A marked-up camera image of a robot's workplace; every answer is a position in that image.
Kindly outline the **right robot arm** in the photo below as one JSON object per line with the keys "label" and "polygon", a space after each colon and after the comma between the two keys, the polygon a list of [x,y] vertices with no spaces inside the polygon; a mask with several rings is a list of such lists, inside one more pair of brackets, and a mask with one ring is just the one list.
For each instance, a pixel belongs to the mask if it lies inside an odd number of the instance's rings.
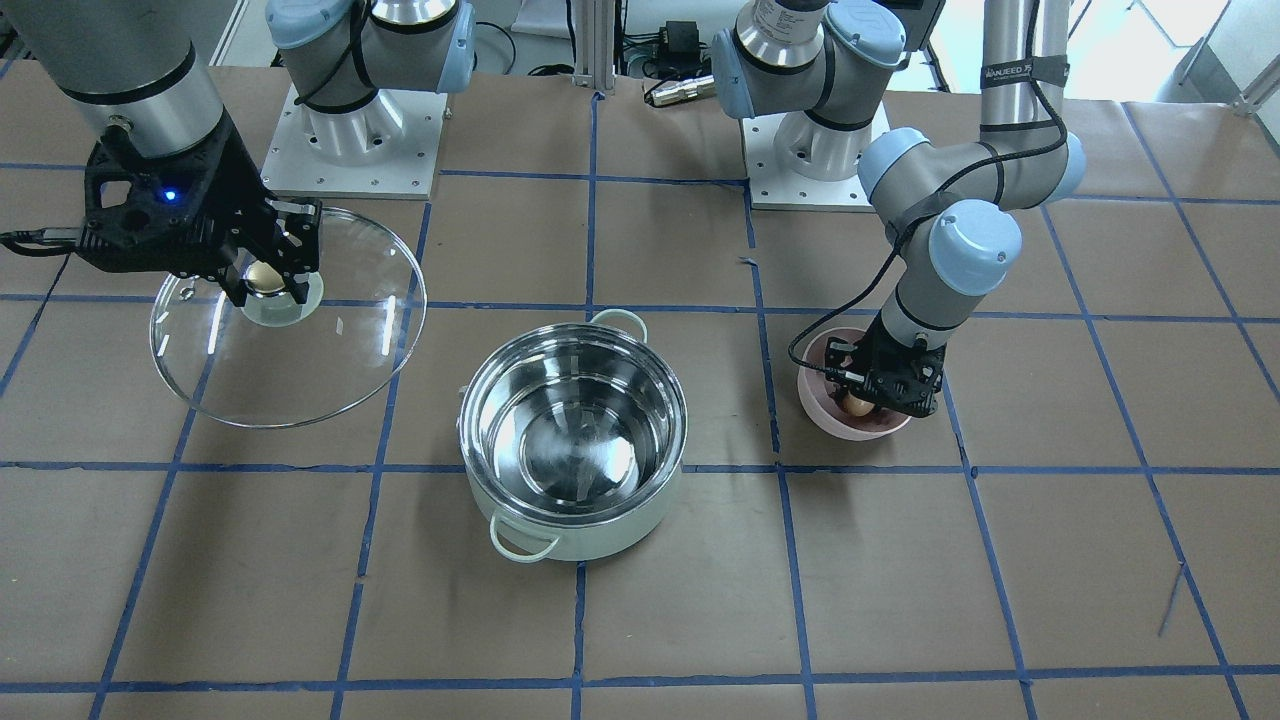
{"label": "right robot arm", "polygon": [[[10,231],[26,258],[209,281],[291,324],[323,299],[317,199],[261,179],[195,44],[160,1],[5,1],[8,19],[99,138],[78,225]],[[458,94],[474,72],[467,1],[270,1],[303,137],[338,165],[406,133],[394,91]]]}

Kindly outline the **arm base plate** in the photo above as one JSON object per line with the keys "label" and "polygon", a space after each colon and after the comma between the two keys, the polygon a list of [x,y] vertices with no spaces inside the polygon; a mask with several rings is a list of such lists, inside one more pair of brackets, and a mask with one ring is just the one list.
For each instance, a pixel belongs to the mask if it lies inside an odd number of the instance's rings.
{"label": "arm base plate", "polygon": [[291,88],[261,169],[280,197],[430,199],[449,95],[381,90],[365,108],[319,113]]}
{"label": "arm base plate", "polygon": [[859,129],[832,129],[805,111],[740,120],[751,206],[785,211],[872,211],[858,176],[861,154],[890,129],[883,105]]}

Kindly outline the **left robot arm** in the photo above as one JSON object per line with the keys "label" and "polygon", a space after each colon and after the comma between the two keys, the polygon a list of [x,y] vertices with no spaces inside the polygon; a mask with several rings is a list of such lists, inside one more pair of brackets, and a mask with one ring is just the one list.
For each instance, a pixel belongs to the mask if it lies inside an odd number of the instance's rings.
{"label": "left robot arm", "polygon": [[750,1],[712,40],[728,117],[783,117],[788,165],[817,181],[856,176],[905,264],[865,334],[831,340],[818,363],[841,404],[929,416],[946,348],[1021,252],[1012,218],[1071,193],[1085,172],[1062,118],[1070,73],[1065,1],[988,1],[980,124],[938,146],[919,129],[868,131],[908,49],[899,13],[878,1]]}

